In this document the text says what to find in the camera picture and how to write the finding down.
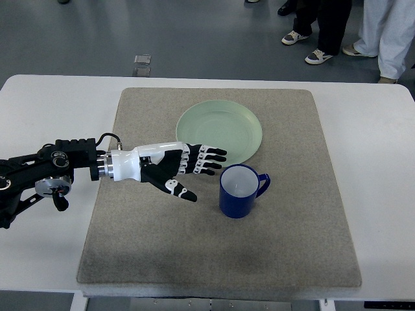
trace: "shoe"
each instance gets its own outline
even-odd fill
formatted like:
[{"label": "shoe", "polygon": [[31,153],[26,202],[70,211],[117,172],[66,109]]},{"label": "shoe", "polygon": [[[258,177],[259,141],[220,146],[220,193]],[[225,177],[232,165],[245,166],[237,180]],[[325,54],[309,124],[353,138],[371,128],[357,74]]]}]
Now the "shoe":
[{"label": "shoe", "polygon": [[287,34],[282,40],[281,42],[284,45],[293,45],[294,43],[296,43],[297,41],[300,40],[304,40],[307,39],[309,36],[302,36],[301,34],[299,34],[298,32],[292,31],[289,34]]},{"label": "shoe", "polygon": [[379,81],[377,83],[380,84],[396,84],[397,79],[389,79],[389,78],[385,78],[384,76],[381,76],[381,78],[379,79]]},{"label": "shoe", "polygon": [[277,14],[279,16],[287,16],[296,10],[296,5],[292,5],[296,1],[294,0],[288,0],[286,3],[283,4],[281,8],[279,8]]},{"label": "shoe", "polygon": [[305,62],[309,63],[310,65],[318,65],[324,63],[326,60],[332,57],[333,55],[328,55],[325,52],[316,49],[314,52],[312,52],[309,56],[305,58]]},{"label": "shoe", "polygon": [[362,53],[357,52],[353,44],[349,44],[343,47],[342,52],[350,56],[376,57],[376,56],[364,55]]}]

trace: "sneaker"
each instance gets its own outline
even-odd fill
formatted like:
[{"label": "sneaker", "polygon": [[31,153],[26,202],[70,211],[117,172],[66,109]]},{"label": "sneaker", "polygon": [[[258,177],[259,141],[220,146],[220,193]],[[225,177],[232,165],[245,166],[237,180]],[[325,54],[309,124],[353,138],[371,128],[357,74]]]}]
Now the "sneaker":
[{"label": "sneaker", "polygon": [[376,56],[364,55],[362,53],[357,52],[353,44],[349,44],[343,47],[342,52],[350,56],[376,57]]},{"label": "sneaker", "polygon": [[309,56],[305,58],[305,62],[309,63],[310,65],[318,65],[320,63],[324,63],[329,58],[332,58],[333,55],[328,55],[319,49],[316,49],[312,52]]},{"label": "sneaker", "polygon": [[384,76],[381,76],[381,78],[379,79],[379,81],[377,83],[380,84],[396,84],[397,79],[389,79],[389,78],[385,78]]},{"label": "sneaker", "polygon": [[302,36],[301,34],[299,34],[298,32],[292,31],[289,34],[287,34],[282,40],[281,42],[284,45],[293,45],[294,43],[296,43],[299,40],[304,40],[307,39],[309,36]]}]

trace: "mug rim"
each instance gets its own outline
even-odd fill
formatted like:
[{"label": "mug rim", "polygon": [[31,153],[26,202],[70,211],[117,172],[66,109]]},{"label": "mug rim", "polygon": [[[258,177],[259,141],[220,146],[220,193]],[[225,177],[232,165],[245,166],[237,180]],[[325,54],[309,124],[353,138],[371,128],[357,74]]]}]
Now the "mug rim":
[{"label": "mug rim", "polygon": [[230,166],[226,167],[223,170],[223,172],[220,174],[220,177],[219,177],[219,185],[223,189],[224,192],[226,192],[227,194],[229,194],[230,196],[232,196],[232,194],[230,194],[228,191],[226,191],[225,188],[222,185],[222,176],[231,167],[246,167],[246,168],[250,169],[255,174],[255,176],[257,177],[257,180],[258,180],[257,188],[256,188],[256,190],[255,190],[255,192],[253,194],[250,194],[249,196],[243,196],[243,197],[235,197],[235,196],[233,196],[234,198],[245,199],[245,198],[249,198],[250,196],[253,196],[255,193],[258,192],[259,187],[261,186],[261,180],[259,179],[259,174],[252,167],[250,167],[249,165],[242,164],[242,163],[239,163],[239,164],[237,163],[237,164],[230,165]]}]

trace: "blue mug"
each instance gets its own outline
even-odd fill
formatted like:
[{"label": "blue mug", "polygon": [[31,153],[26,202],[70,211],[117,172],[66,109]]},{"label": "blue mug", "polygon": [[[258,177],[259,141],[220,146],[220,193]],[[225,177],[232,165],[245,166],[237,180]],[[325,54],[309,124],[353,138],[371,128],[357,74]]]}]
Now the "blue mug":
[{"label": "blue mug", "polygon": [[230,218],[248,215],[254,201],[271,184],[268,174],[258,173],[248,165],[235,164],[227,167],[220,175],[219,207]]}]

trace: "white table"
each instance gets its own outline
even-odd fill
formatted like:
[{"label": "white table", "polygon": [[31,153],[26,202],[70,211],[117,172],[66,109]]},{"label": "white table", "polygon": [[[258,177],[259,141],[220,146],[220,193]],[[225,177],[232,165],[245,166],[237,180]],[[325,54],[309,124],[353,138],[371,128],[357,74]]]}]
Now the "white table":
[{"label": "white table", "polygon": [[[403,86],[18,75],[0,91],[0,158],[56,139],[98,139],[127,87],[308,89],[362,273],[358,292],[316,299],[415,300],[415,103]],[[0,230],[0,290],[74,292],[73,310],[84,303],[75,277],[98,186],[76,170],[66,212],[44,199]]]}]

